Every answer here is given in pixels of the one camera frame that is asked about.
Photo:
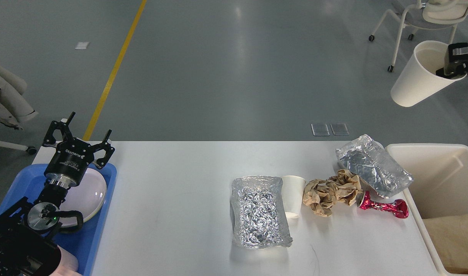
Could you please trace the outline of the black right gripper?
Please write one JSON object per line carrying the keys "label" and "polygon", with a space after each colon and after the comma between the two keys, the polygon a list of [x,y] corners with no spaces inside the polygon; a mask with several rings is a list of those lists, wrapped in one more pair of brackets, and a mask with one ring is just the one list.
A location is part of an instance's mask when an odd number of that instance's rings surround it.
{"label": "black right gripper", "polygon": [[456,80],[468,75],[468,43],[448,45],[448,63],[464,62],[464,66],[448,66],[436,70],[435,74],[449,80]]}

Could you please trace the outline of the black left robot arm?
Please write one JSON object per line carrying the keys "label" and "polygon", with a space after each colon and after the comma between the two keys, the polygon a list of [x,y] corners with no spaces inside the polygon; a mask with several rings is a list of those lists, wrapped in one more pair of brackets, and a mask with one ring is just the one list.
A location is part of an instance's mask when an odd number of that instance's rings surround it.
{"label": "black left robot arm", "polygon": [[98,172],[115,148],[108,130],[92,145],[69,129],[75,113],[52,121],[43,147],[55,154],[43,172],[44,184],[34,201],[27,196],[0,214],[0,276],[78,276],[73,246],[92,233],[89,220],[98,215],[108,194]]}

